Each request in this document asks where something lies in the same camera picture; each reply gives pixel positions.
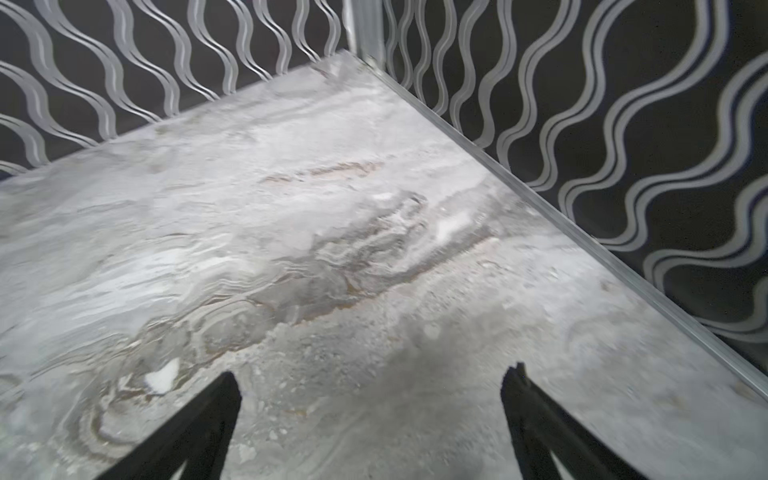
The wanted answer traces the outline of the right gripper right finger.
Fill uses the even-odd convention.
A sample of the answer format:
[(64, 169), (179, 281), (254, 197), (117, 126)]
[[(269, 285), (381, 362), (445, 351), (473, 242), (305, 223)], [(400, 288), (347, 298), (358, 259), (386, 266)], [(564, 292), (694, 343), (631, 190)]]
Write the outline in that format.
[(559, 479), (559, 461), (574, 479), (643, 479), (528, 377), (507, 369), (500, 390), (511, 443), (524, 479)]

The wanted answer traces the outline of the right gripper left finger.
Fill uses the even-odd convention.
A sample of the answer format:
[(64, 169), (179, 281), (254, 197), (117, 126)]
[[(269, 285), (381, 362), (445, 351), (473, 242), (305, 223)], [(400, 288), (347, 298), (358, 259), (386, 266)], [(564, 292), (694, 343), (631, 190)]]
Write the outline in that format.
[(101, 479), (219, 479), (242, 396), (234, 374), (220, 374)]

